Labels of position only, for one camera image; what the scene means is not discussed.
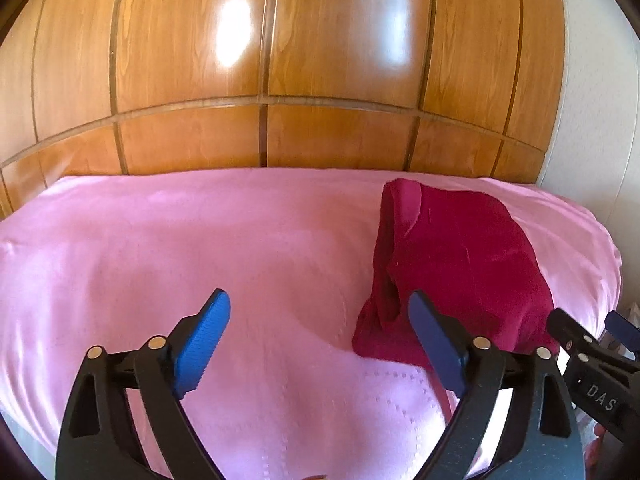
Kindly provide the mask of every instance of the folded cloth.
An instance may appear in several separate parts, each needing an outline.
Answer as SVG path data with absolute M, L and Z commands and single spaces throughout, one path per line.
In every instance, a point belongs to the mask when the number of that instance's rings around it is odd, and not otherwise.
M 357 354 L 431 370 L 407 314 L 417 289 L 503 350 L 559 350 L 545 329 L 554 305 L 536 255 L 494 197 L 405 178 L 385 184 L 371 297 L 352 341 Z

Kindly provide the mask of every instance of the blue gripper pad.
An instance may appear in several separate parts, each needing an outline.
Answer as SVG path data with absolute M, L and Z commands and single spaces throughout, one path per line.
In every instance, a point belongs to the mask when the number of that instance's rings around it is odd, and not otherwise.
M 442 386 L 461 399 L 466 392 L 466 330 L 457 319 L 441 316 L 421 292 L 409 298 L 409 321 Z
M 630 352 L 640 351 L 640 330 L 616 311 L 607 314 L 604 326 Z
M 174 358 L 174 393 L 178 399 L 198 387 L 230 316 L 229 296 L 218 290 L 200 311 L 190 336 Z

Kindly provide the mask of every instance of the dark red towel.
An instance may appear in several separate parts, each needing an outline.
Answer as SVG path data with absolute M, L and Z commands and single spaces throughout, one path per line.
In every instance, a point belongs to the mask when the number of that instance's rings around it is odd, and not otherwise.
M 496 198 L 404 178 L 385 184 L 373 288 L 353 335 L 357 354 L 430 369 L 407 316 L 416 289 L 503 350 L 558 352 L 545 330 L 551 291 L 527 236 Z

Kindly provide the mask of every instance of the wooden paneling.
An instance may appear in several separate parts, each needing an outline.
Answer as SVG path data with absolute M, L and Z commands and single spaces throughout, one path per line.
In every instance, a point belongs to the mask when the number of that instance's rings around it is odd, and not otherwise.
M 258 93 L 264 0 L 122 0 L 118 110 Z
M 518 55 L 520 0 L 436 0 L 424 109 L 501 133 Z
M 110 115 L 113 4 L 114 0 L 45 1 L 33 73 L 40 139 Z
M 402 170 L 414 118 L 309 106 L 269 107 L 269 166 Z
M 545 153 L 540 150 L 505 141 L 495 167 L 494 178 L 507 182 L 534 184 L 544 161 Z
M 120 174 L 113 125 L 60 140 L 2 169 L 14 209 L 63 176 L 88 174 Z
M 5 166 L 2 168 L 2 176 L 14 210 L 47 189 L 37 153 Z
M 4 188 L 4 180 L 0 178 L 0 220 L 7 218 L 12 212 L 13 209 Z
M 460 176 L 490 176 L 500 139 L 444 123 L 421 120 L 411 171 Z
M 278 0 L 270 93 L 415 107 L 430 0 Z
M 104 126 L 60 140 L 38 152 L 47 186 L 67 175 L 120 174 L 114 126 Z
M 36 143 L 31 63 L 42 0 L 29 0 L 0 44 L 0 161 Z
M 120 131 L 131 174 L 260 165 L 255 105 L 139 117 Z
M 507 135 L 546 150 L 564 65 L 562 0 L 523 0 L 522 54 Z

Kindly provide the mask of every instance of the pink bedsheet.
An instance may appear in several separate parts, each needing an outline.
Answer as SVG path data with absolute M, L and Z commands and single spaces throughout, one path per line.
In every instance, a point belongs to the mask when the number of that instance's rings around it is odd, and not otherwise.
M 412 478 L 446 424 L 442 392 L 423 370 L 361 358 L 350 343 L 370 293 L 380 194 L 397 176 L 268 169 L 60 180 L 0 223 L 0 406 L 54 452 L 87 348 L 138 348 L 221 287 L 231 322 L 183 405 L 226 477 Z M 587 210 L 534 187 L 408 177 L 500 199 L 554 304 L 603 330 L 620 256 Z M 133 409 L 140 418 L 140 403 Z M 146 426 L 141 439 L 166 474 Z

